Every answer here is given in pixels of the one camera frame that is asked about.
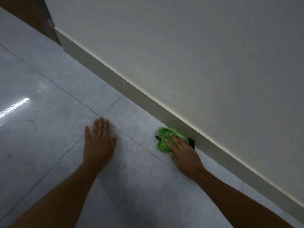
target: microfiber cloth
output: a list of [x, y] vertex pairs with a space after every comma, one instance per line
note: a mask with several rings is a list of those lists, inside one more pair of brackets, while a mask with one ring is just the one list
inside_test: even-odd
[[171, 128], [160, 128], [156, 132], [156, 136], [155, 136], [158, 139], [156, 148], [163, 153], [170, 153], [172, 151], [171, 148], [165, 142], [165, 138], [166, 138], [170, 142], [174, 143], [169, 135], [170, 133], [173, 134], [173, 136], [175, 136], [175, 137], [181, 137], [182, 139], [185, 140], [185, 142], [188, 143], [188, 139], [185, 138], [183, 135], [177, 133], [176, 130], [171, 129]]

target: forearm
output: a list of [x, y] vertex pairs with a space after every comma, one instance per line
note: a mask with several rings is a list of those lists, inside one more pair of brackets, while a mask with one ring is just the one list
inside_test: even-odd
[[234, 228], [292, 227], [266, 207], [222, 182], [207, 171], [195, 181]]
[[81, 164], [10, 227], [74, 227], [99, 169]]

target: gray baseboard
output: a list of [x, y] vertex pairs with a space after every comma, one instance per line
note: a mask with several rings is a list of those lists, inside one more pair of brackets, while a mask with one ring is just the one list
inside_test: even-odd
[[243, 182], [250, 185], [260, 194], [304, 224], [304, 208], [301, 205], [296, 203], [276, 187], [272, 186], [224, 150], [220, 149], [203, 135], [199, 134], [196, 130], [170, 113], [149, 96], [145, 95], [142, 91], [100, 62], [97, 58], [82, 49], [79, 45], [73, 42], [73, 40], [60, 33], [59, 30], [56, 29], [56, 32], [61, 45], [67, 54], [87, 67], [90, 71], [132, 100], [142, 109], [153, 115], [159, 121], [168, 127], [175, 128], [177, 131], [182, 131], [184, 136], [194, 139], [196, 141], [196, 147], [207, 156], [211, 157], [214, 161], [222, 165]]

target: person's left arm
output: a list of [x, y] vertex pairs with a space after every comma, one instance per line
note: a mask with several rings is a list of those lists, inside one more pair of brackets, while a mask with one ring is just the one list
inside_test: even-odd
[[102, 117], [94, 121], [92, 135], [86, 126], [83, 163], [9, 227], [75, 227], [89, 190], [113, 155], [116, 137], [110, 138], [109, 121]]

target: person's right arm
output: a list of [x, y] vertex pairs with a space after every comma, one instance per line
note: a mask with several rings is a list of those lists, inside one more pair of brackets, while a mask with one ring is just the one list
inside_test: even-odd
[[189, 144], [170, 136], [175, 144], [168, 140], [166, 143], [172, 149], [170, 157], [177, 168], [202, 188], [234, 228], [292, 227], [266, 207], [216, 178], [204, 168]]

